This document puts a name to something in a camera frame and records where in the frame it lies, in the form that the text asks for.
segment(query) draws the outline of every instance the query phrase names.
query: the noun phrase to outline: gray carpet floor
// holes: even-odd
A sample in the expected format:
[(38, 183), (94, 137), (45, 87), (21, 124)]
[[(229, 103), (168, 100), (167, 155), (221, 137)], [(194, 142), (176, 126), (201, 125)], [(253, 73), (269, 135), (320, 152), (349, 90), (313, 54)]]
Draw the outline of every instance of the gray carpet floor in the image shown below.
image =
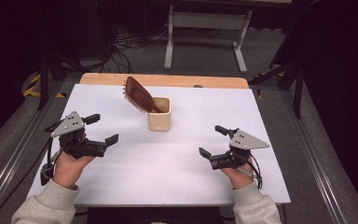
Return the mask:
[[(234, 52), (230, 46), (232, 41), (237, 38), (237, 33), (231, 31), (218, 33), (218, 31), (210, 30), (202, 32), (190, 29), (175, 31), (170, 71), (163, 69), (166, 49), (165, 34), (140, 49), (124, 50), (122, 47), (120, 49), (128, 57), (131, 70), (136, 74), (245, 77), (251, 80), (257, 73), (269, 70), (269, 62), (284, 39), (284, 35), (280, 31), (250, 29), (242, 47), (243, 57), (248, 67), (248, 73), (244, 75), (239, 72)], [(113, 58), (121, 64), (127, 64), (123, 56), (114, 54)], [(87, 65), (95, 62), (87, 60), (82, 63)], [(107, 63), (103, 70), (106, 73), (128, 72), (126, 67), (117, 65), (113, 61)], [(68, 97), (70, 97), (70, 92), (78, 81), (79, 74), (69, 74), (63, 83), (60, 82), (60, 92), (68, 93)], [(276, 82), (277, 79), (274, 77), (260, 86), (251, 88), (255, 90), (255, 98), (261, 116), (274, 146), (292, 200), (285, 206), (288, 223), (339, 223), (335, 214), (326, 205), (324, 191), (307, 156), (304, 138), (298, 130), (298, 125), (304, 127), (318, 162), (331, 183), (332, 191), (339, 205), (338, 210), (344, 216), (344, 222), (358, 223), (358, 195), (339, 163), (306, 86), (303, 90), (301, 104), (302, 119), (295, 119), (293, 109), (287, 103), (287, 99), (293, 98), (293, 88), (290, 91), (279, 91), (275, 86)], [(262, 99), (258, 98), (256, 90), (261, 90)], [(60, 119), (66, 101), (67, 98), (53, 97), (46, 115), (41, 119), (31, 138), (30, 145), (18, 169), (15, 174), (10, 176), (10, 182), (5, 188), (5, 193), (0, 197), (0, 202), (21, 182), (22, 176), (37, 158), (48, 139), (48, 134), (43, 130)], [(33, 117), (37, 115), (38, 103), (38, 98), (27, 97), (22, 106), (0, 130), (0, 174), (12, 157), (18, 143), (24, 137)], [(0, 223), (8, 223), (13, 213), (24, 202), (33, 183), (33, 176), (38, 175), (36, 170), (40, 163), (41, 161), (37, 163), (33, 171), (27, 175), (2, 207)], [(220, 210), (226, 217), (232, 216), (231, 207), (222, 207)], [(279, 210), (283, 221), (281, 206), (279, 206)], [(87, 216), (75, 217), (73, 221), (78, 224), (86, 222)]]

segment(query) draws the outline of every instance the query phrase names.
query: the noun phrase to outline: person's arm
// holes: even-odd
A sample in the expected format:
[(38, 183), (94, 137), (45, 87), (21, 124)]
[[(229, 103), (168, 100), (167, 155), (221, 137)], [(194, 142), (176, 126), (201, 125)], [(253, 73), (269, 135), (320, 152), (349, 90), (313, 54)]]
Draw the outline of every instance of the person's arm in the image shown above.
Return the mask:
[(262, 195), (258, 190), (253, 170), (245, 164), (239, 169), (225, 168), (222, 172), (228, 176), (234, 195), (234, 214), (237, 224), (250, 223), (281, 223), (278, 208), (269, 196)]
[(79, 193), (76, 181), (93, 159), (76, 160), (62, 152), (54, 176), (43, 192), (28, 198), (13, 215), (11, 223), (71, 223), (76, 211), (74, 200)]

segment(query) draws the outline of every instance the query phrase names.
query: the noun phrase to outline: person's left hand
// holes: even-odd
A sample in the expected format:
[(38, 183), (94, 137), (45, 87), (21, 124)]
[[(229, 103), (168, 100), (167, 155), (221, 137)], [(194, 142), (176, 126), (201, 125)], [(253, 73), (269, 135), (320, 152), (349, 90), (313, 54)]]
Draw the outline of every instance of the person's left hand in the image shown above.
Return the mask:
[(74, 189), (84, 167), (94, 159), (95, 157), (90, 156), (75, 159), (63, 151), (57, 158), (53, 181), (64, 188)]

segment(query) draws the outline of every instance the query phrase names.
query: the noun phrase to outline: sleeve cuff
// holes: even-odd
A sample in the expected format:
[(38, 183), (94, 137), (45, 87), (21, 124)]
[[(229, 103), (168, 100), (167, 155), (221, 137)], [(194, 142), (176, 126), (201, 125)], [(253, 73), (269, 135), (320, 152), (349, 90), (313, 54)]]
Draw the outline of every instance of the sleeve cuff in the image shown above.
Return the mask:
[(255, 183), (241, 189), (234, 189), (233, 195), (237, 206), (247, 206), (263, 199), (263, 195), (260, 193), (260, 190), (258, 190)]
[(78, 186), (75, 190), (66, 189), (50, 179), (43, 192), (35, 198), (46, 207), (70, 211), (74, 209), (74, 200), (78, 194)]

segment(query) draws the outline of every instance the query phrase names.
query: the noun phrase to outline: person's right arm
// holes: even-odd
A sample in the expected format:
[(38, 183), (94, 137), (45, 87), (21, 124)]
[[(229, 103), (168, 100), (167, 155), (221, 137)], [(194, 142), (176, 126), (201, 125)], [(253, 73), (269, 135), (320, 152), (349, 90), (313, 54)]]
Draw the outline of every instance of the person's right arm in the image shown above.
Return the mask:
[(278, 208), (269, 196), (262, 195), (258, 190), (253, 170), (245, 164), (241, 167), (248, 175), (239, 169), (225, 168), (222, 172), (228, 176), (234, 195), (234, 214), (237, 224), (249, 223), (281, 223)]

